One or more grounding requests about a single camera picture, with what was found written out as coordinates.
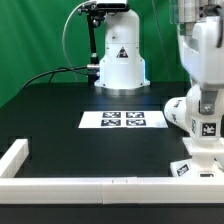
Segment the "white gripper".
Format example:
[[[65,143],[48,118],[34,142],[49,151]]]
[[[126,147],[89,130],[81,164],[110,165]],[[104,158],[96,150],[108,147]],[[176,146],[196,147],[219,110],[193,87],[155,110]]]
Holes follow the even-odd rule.
[[[217,90],[224,88],[224,33],[223,42],[217,46],[220,17],[210,16],[193,26],[190,36],[181,35],[178,26],[178,45],[181,64],[189,77],[202,89],[200,113],[213,115]]]

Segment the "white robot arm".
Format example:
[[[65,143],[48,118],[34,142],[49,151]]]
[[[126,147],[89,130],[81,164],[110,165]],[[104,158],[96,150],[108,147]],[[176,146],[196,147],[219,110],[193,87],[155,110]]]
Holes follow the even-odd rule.
[[[105,55],[98,85],[108,90],[137,89],[147,83],[139,54],[139,17],[128,0],[96,0],[105,18]],[[199,112],[215,113],[224,88],[224,0],[171,0],[181,64],[199,85]]]

